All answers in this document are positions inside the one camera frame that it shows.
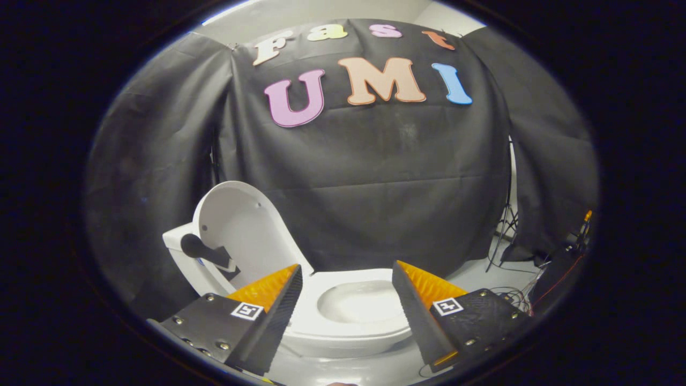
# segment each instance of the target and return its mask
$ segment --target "toilet lid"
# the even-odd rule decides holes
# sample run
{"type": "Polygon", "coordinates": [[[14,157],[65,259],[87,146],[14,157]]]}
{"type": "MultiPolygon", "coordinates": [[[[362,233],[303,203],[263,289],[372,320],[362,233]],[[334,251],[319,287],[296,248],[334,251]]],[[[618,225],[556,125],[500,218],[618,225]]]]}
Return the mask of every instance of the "toilet lid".
{"type": "Polygon", "coordinates": [[[240,288],[292,264],[303,276],[313,269],[291,237],[274,204],[257,188],[240,181],[216,185],[200,200],[193,226],[210,248],[224,247],[241,273],[240,288]]]}
{"type": "MultiPolygon", "coordinates": [[[[308,337],[326,337],[326,338],[374,338],[387,337],[396,333],[405,332],[409,330],[407,318],[402,310],[400,301],[397,298],[397,293],[391,284],[391,269],[364,269],[358,271],[339,271],[339,272],[318,272],[308,278],[307,283],[303,286],[303,291],[298,299],[298,304],[291,317],[291,323],[286,330],[288,335],[301,335],[308,337]],[[385,307],[383,304],[380,308],[384,311],[390,310],[392,313],[388,318],[377,319],[373,321],[350,321],[343,322],[340,320],[333,320],[322,314],[322,307],[320,300],[322,296],[331,290],[347,284],[360,283],[361,287],[365,283],[384,282],[388,283],[388,292],[383,296],[389,297],[389,302],[397,302],[394,307],[385,307]]],[[[360,293],[369,294],[370,291],[360,291],[360,293]]],[[[364,313],[365,307],[360,304],[360,307],[355,307],[354,304],[348,304],[349,312],[357,313],[354,315],[360,317],[360,313],[364,313]]]]}

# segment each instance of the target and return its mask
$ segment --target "cable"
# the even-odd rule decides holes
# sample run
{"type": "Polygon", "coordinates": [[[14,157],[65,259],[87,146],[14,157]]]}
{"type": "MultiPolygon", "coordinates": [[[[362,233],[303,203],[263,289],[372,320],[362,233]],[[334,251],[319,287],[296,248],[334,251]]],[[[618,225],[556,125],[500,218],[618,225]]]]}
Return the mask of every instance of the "cable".
{"type": "Polygon", "coordinates": [[[419,369],[419,371],[417,372],[417,374],[419,374],[420,377],[422,377],[422,378],[433,378],[433,377],[435,377],[436,375],[438,375],[438,374],[434,374],[434,375],[432,375],[432,376],[422,375],[422,370],[424,370],[428,365],[429,365],[429,364],[427,363],[426,365],[422,366],[422,367],[419,369]]]}
{"type": "Polygon", "coordinates": [[[514,300],[512,305],[519,308],[524,313],[529,313],[529,311],[531,309],[531,303],[527,300],[527,297],[524,295],[523,290],[520,290],[519,288],[515,288],[515,287],[509,287],[509,286],[493,287],[493,288],[489,288],[489,290],[495,293],[494,290],[497,290],[500,288],[507,288],[507,289],[510,289],[511,291],[499,292],[499,293],[496,293],[496,295],[498,295],[498,296],[500,296],[502,294],[510,295],[513,299],[515,298],[515,296],[512,296],[512,294],[516,295],[516,299],[514,300]]]}
{"type": "MultiPolygon", "coordinates": [[[[493,258],[492,258],[492,257],[489,256],[489,257],[488,257],[488,260],[490,261],[491,264],[493,264],[493,258]]],[[[533,273],[533,274],[535,274],[535,275],[537,274],[536,272],[523,271],[523,270],[521,270],[521,269],[503,268],[503,267],[501,267],[501,266],[499,266],[499,265],[497,265],[497,264],[494,264],[494,265],[495,265],[497,268],[504,269],[504,270],[506,270],[506,271],[517,271],[517,272],[533,273]]]]}
{"type": "Polygon", "coordinates": [[[522,292],[526,294],[527,299],[529,298],[529,295],[531,294],[531,291],[534,290],[534,287],[536,286],[536,283],[539,282],[540,275],[536,275],[536,277],[529,282],[523,289],[522,292]]]}
{"type": "Polygon", "coordinates": [[[567,277],[567,275],[569,275],[569,273],[571,272],[571,270],[574,269],[574,267],[577,265],[577,263],[579,263],[579,260],[581,260],[581,258],[584,257],[584,256],[586,256],[586,255],[581,255],[581,256],[579,256],[579,257],[576,259],[576,261],[574,262],[574,264],[573,264],[571,267],[569,267],[569,270],[567,270],[567,272],[565,272],[565,274],[564,274],[562,277],[560,277],[560,279],[557,281],[557,283],[555,283],[555,285],[553,285],[552,287],[550,287],[550,288],[548,289],[548,291],[546,291],[543,295],[541,295],[541,297],[540,297],[538,300],[536,300],[536,301],[532,304],[532,307],[535,306],[535,305],[537,305],[537,304],[541,301],[541,299],[543,299],[550,291],[553,290],[553,288],[557,287],[557,285],[560,284],[560,283],[565,279],[565,277],[567,277]]]}
{"type": "MultiPolygon", "coordinates": [[[[508,158],[510,160],[512,159],[512,154],[510,152],[510,145],[509,144],[508,144],[508,158]]],[[[505,232],[503,230],[505,229],[505,224],[507,223],[508,209],[510,210],[510,212],[512,212],[512,207],[510,206],[510,193],[512,190],[512,168],[509,169],[509,171],[510,171],[510,174],[509,174],[509,178],[508,178],[508,191],[507,191],[507,195],[505,197],[505,208],[503,210],[503,216],[502,216],[503,227],[500,229],[500,236],[498,236],[498,242],[495,244],[495,249],[493,250],[493,257],[495,257],[495,254],[498,252],[498,247],[500,246],[500,240],[502,240],[503,235],[505,234],[505,232]]],[[[496,229],[497,229],[498,224],[500,224],[500,221],[495,223],[496,229]]],[[[489,259],[488,266],[486,267],[486,272],[488,272],[491,265],[493,265],[493,259],[492,258],[489,259]]]]}
{"type": "Polygon", "coordinates": [[[543,265],[547,264],[546,262],[548,261],[548,259],[550,258],[550,256],[554,255],[555,253],[558,253],[562,248],[565,248],[566,246],[567,246],[567,245],[562,244],[562,245],[560,245],[559,247],[553,249],[552,252],[548,252],[548,254],[545,255],[545,259],[543,259],[543,263],[539,266],[539,268],[541,268],[543,265]]]}

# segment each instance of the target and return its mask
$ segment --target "white wall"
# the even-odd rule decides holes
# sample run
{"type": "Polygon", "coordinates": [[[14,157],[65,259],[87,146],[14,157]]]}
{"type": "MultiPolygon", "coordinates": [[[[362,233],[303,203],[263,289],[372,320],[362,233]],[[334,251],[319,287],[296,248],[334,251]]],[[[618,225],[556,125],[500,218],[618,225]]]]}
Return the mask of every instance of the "white wall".
{"type": "Polygon", "coordinates": [[[432,1],[412,23],[443,30],[456,36],[466,35],[486,26],[471,16],[437,1],[432,1]]]}
{"type": "Polygon", "coordinates": [[[412,23],[431,0],[258,0],[194,32],[223,44],[245,43],[284,28],[328,19],[412,23]]]}

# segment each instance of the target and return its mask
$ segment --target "black flush lever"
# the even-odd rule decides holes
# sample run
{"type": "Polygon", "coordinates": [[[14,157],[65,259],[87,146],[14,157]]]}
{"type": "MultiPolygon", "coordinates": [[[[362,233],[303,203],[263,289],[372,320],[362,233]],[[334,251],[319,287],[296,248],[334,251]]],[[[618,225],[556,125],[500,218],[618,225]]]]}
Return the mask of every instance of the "black flush lever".
{"type": "Polygon", "coordinates": [[[231,259],[226,248],[212,249],[194,234],[187,234],[181,238],[181,250],[192,258],[203,258],[224,268],[228,268],[228,261],[231,259]]]}

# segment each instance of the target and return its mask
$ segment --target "letter cutout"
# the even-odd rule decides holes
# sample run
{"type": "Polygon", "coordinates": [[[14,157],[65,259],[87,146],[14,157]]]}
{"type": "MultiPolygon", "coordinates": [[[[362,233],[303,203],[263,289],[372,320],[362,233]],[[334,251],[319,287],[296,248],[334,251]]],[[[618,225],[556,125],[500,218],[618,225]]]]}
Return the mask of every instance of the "letter cutout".
{"type": "Polygon", "coordinates": [[[393,84],[398,92],[395,98],[401,102],[424,102],[427,96],[419,91],[417,81],[412,74],[412,61],[404,58],[389,58],[383,72],[364,58],[345,58],[338,64],[348,69],[350,86],[353,94],[348,97],[352,105],[370,104],[377,97],[367,89],[369,84],[381,99],[388,101],[393,92],[393,84]]]}
{"type": "Polygon", "coordinates": [[[388,24],[370,25],[369,29],[372,31],[372,35],[379,38],[400,38],[403,36],[397,28],[388,24]]]}
{"type": "Polygon", "coordinates": [[[295,127],[317,118],[324,110],[324,93],[321,81],[323,75],[323,69],[316,69],[298,77],[301,82],[305,83],[307,97],[309,98],[307,107],[300,111],[291,110],[288,102],[290,80],[284,79],[264,89],[264,93],[269,97],[269,108],[274,122],[281,127],[295,127]]]}
{"type": "Polygon", "coordinates": [[[312,28],[311,34],[307,35],[309,41],[323,41],[327,39],[340,39],[348,36],[340,24],[326,24],[312,28]]]}
{"type": "Polygon", "coordinates": [[[265,41],[257,43],[255,45],[255,48],[257,48],[257,59],[252,62],[252,65],[257,66],[269,59],[276,58],[279,52],[274,51],[274,48],[283,48],[286,46],[286,38],[291,36],[293,36],[293,31],[281,32],[280,34],[274,35],[265,41]]]}
{"type": "Polygon", "coordinates": [[[464,92],[462,83],[458,78],[458,70],[453,66],[434,63],[431,65],[443,77],[443,82],[448,87],[448,100],[454,104],[471,104],[472,99],[464,92]]]}
{"type": "Polygon", "coordinates": [[[450,44],[445,42],[445,38],[443,36],[433,32],[433,31],[422,31],[422,33],[424,35],[429,35],[429,37],[431,38],[431,40],[435,44],[437,44],[443,48],[452,49],[453,51],[455,50],[455,47],[453,47],[450,44]]]}

